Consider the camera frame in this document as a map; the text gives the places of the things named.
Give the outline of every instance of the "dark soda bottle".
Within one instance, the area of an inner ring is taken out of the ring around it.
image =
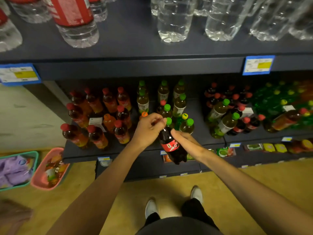
[[[103,106],[100,102],[99,97],[96,97],[94,94],[92,94],[91,90],[89,88],[85,88],[85,92],[87,94],[86,99],[91,106],[92,110],[95,113],[100,113],[103,111]]]
[[[221,98],[222,99],[230,99],[232,97],[232,95],[234,94],[233,91],[235,89],[235,86],[230,85],[228,87],[228,90],[226,90],[223,94],[221,94]]]
[[[170,127],[171,120],[166,122],[166,127],[159,133],[159,142],[163,149],[167,152],[169,158],[176,165],[179,165],[180,162],[187,161],[187,152],[186,150],[172,137]]]
[[[89,139],[82,134],[80,129],[76,125],[62,124],[62,135],[64,138],[72,141],[76,146],[81,149],[88,147]]]
[[[83,110],[79,106],[75,106],[73,103],[68,103],[66,108],[69,110],[68,115],[79,125],[79,127],[86,128],[89,125],[89,119],[84,115]]]
[[[92,113],[92,108],[90,107],[86,97],[82,93],[75,90],[71,91],[70,94],[72,96],[71,101],[73,104],[79,106],[83,110],[84,115],[89,117]]]
[[[209,107],[209,109],[212,110],[213,107],[219,102],[220,97],[221,97],[221,94],[215,93],[212,97],[208,99],[207,107]]]
[[[209,87],[207,90],[205,90],[204,95],[206,98],[210,98],[213,97],[214,94],[216,93],[216,87],[217,87],[217,83],[216,82],[212,82],[211,83],[211,87]]]
[[[244,98],[240,99],[238,102],[237,102],[237,106],[246,106],[247,104],[249,104],[250,102],[250,98],[252,97],[252,93],[251,92],[248,92],[246,93],[246,95],[244,96]]]
[[[106,146],[108,146],[109,142],[104,136],[102,129],[94,125],[89,125],[87,127],[87,130],[89,133],[90,141],[93,142],[97,146],[97,148],[104,149]]]
[[[127,131],[127,126],[121,120],[115,121],[114,134],[119,143],[121,144],[126,144],[130,140],[129,133]]]
[[[112,92],[108,88],[103,88],[103,103],[107,107],[110,113],[115,113],[117,111],[117,102],[115,96],[113,96]]]
[[[243,119],[238,119],[237,124],[234,128],[227,132],[228,135],[235,136],[241,133],[246,128],[246,124],[250,122],[250,118],[244,117]]]
[[[131,114],[124,106],[118,106],[117,107],[117,114],[116,118],[118,120],[121,120],[129,129],[132,125],[131,123]]]
[[[164,106],[166,105],[166,100],[162,100],[161,102],[160,102],[160,105],[158,106],[158,108],[157,108],[157,113],[158,114],[160,114],[161,113],[161,110],[163,110],[164,109]]]
[[[260,126],[261,121],[265,119],[264,115],[258,115],[257,117],[252,117],[250,122],[247,124],[247,127],[243,131],[243,133],[250,133],[252,130],[256,129]]]
[[[229,109],[234,108],[237,105],[237,100],[239,99],[239,94],[233,94],[232,98],[229,99],[230,103],[228,105]]]

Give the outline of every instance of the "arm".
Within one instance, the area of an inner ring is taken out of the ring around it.
[[[214,171],[266,233],[312,234],[313,218],[289,200],[203,148],[190,134],[175,130],[171,134],[196,160]]]
[[[112,164],[62,213],[47,235],[98,235],[115,197],[137,156],[158,137],[166,119],[156,113],[142,118],[135,134]]]

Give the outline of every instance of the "clear plastic bottle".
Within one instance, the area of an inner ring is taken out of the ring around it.
[[[266,0],[250,33],[261,41],[279,40],[311,2],[312,0]]]
[[[14,49],[23,42],[21,33],[0,9],[0,52]]]
[[[105,0],[88,0],[90,2],[90,8],[94,15],[95,22],[105,21],[108,17],[108,10]]]
[[[157,28],[161,39],[178,42],[187,38],[197,0],[160,0]]]
[[[151,0],[151,14],[157,16],[159,11],[159,0]]]
[[[8,1],[16,13],[28,23],[44,23],[52,18],[43,0]]]
[[[208,16],[208,12],[212,5],[213,0],[197,0],[196,9],[194,11],[195,16]]]
[[[99,32],[88,0],[45,0],[66,43],[75,48],[96,44]]]
[[[214,41],[232,40],[244,22],[254,0],[213,0],[205,26]]]
[[[2,11],[9,16],[11,14],[10,8],[7,5],[7,3],[5,2],[5,0],[0,0],[0,8],[2,9]]]
[[[299,40],[313,39],[313,4],[289,29],[289,33]]]

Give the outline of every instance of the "white shoe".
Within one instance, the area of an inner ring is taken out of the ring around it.
[[[153,213],[159,214],[155,200],[151,199],[147,202],[147,205],[146,205],[146,210],[145,210],[146,219],[150,214],[153,214]]]
[[[197,199],[198,201],[200,201],[200,203],[203,203],[203,196],[202,196],[202,192],[201,189],[198,186],[194,186],[193,189],[191,190],[191,194],[190,194],[190,198],[193,199]]]

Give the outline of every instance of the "black pants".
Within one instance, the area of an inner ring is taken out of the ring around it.
[[[193,198],[191,200],[187,200],[182,205],[182,208],[180,210],[182,212],[182,216],[200,220],[218,229],[218,227],[213,222],[213,219],[211,219],[211,217],[205,213],[204,208],[202,207],[200,201],[198,201],[197,199]],[[144,227],[159,219],[161,218],[157,213],[150,214],[146,219]]]

